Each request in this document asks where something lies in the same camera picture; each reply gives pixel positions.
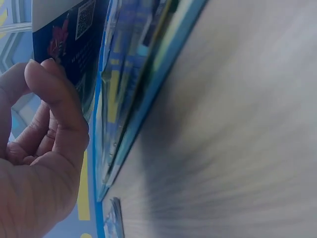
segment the magazine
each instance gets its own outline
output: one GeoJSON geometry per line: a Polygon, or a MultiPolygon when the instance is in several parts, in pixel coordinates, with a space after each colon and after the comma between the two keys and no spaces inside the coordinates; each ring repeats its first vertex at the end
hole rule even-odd
{"type": "Polygon", "coordinates": [[[107,0],[33,0],[34,59],[53,58],[75,85],[85,118],[92,112],[107,0]]]}
{"type": "Polygon", "coordinates": [[[141,85],[125,123],[122,141],[107,176],[106,186],[112,186],[123,165],[139,129],[157,95],[168,71],[178,56],[194,23],[207,0],[182,0],[168,25],[158,51],[150,56],[141,75],[141,85]]]}
{"type": "Polygon", "coordinates": [[[104,182],[107,181],[109,169],[119,146],[122,128],[133,103],[140,73],[171,3],[172,0],[122,1],[113,39],[108,39],[108,44],[111,42],[111,50],[102,74],[106,92],[103,103],[107,101],[107,113],[104,113],[107,121],[104,147],[108,152],[103,158],[104,182]],[[130,18],[126,19],[125,11],[130,13],[130,18]],[[122,34],[125,42],[121,38],[118,40],[117,34],[122,34]],[[146,44],[145,48],[148,50],[140,54],[138,48],[143,44],[146,44]]]}
{"type": "Polygon", "coordinates": [[[111,209],[104,223],[107,238],[124,238],[120,200],[114,197],[111,200],[111,209]]]}

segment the table surface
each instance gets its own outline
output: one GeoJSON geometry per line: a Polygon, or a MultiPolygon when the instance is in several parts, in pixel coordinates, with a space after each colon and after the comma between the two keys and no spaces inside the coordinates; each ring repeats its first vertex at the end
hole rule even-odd
{"type": "Polygon", "coordinates": [[[127,238],[316,237],[316,12],[209,1],[104,200],[127,238]]]}

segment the finger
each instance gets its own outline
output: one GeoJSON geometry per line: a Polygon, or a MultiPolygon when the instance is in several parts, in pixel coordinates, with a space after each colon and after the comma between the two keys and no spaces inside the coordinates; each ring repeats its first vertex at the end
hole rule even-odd
{"type": "MultiPolygon", "coordinates": [[[[43,68],[45,68],[45,70],[48,73],[58,78],[66,78],[65,71],[61,70],[61,68],[58,67],[58,65],[55,63],[55,61],[52,58],[43,61],[41,63],[41,66],[43,66],[43,68]]],[[[50,112],[49,128],[47,130],[47,133],[44,135],[40,145],[38,146],[37,151],[35,152],[35,158],[42,156],[53,149],[56,132],[57,132],[57,126],[58,126],[57,121],[54,115],[52,114],[52,112],[50,112]]]]}
{"type": "Polygon", "coordinates": [[[66,79],[48,73],[35,61],[26,66],[25,79],[31,91],[48,104],[57,120],[58,129],[52,151],[80,169],[82,154],[89,141],[87,123],[69,92],[66,79]]]}
{"type": "Polygon", "coordinates": [[[67,79],[67,76],[66,76],[66,72],[65,72],[65,69],[63,68],[63,66],[57,64],[55,62],[54,59],[50,58],[50,59],[47,59],[45,61],[43,61],[41,63],[41,65],[52,75],[58,77],[58,78],[63,78],[65,79],[64,80],[64,83],[66,84],[73,100],[75,101],[78,109],[81,109],[81,104],[80,104],[80,100],[79,100],[79,96],[78,96],[78,93],[75,89],[75,87],[73,86],[73,84],[67,79]]]}
{"type": "Polygon", "coordinates": [[[49,129],[49,121],[50,108],[44,101],[41,101],[31,124],[24,129],[15,141],[8,144],[8,148],[15,151],[14,148],[19,146],[26,155],[34,155],[49,129]]]}
{"type": "Polygon", "coordinates": [[[0,158],[5,158],[11,132],[11,107],[27,92],[23,63],[16,64],[0,77],[0,158]]]}
{"type": "MultiPolygon", "coordinates": [[[[80,109],[80,101],[79,101],[79,97],[77,95],[77,91],[72,86],[71,82],[69,80],[67,80],[66,72],[63,69],[63,67],[58,65],[57,63],[55,63],[55,61],[52,58],[43,61],[41,63],[41,65],[50,74],[52,74],[58,78],[66,79],[65,80],[66,86],[69,89],[69,92],[71,93],[72,98],[76,102],[77,107],[80,109]]],[[[35,153],[36,157],[42,156],[45,153],[47,153],[53,149],[53,146],[55,143],[56,132],[57,132],[57,121],[56,121],[54,115],[52,114],[52,112],[50,112],[49,129],[47,131],[47,134],[42,139],[42,142],[39,145],[38,150],[35,153]]]]}

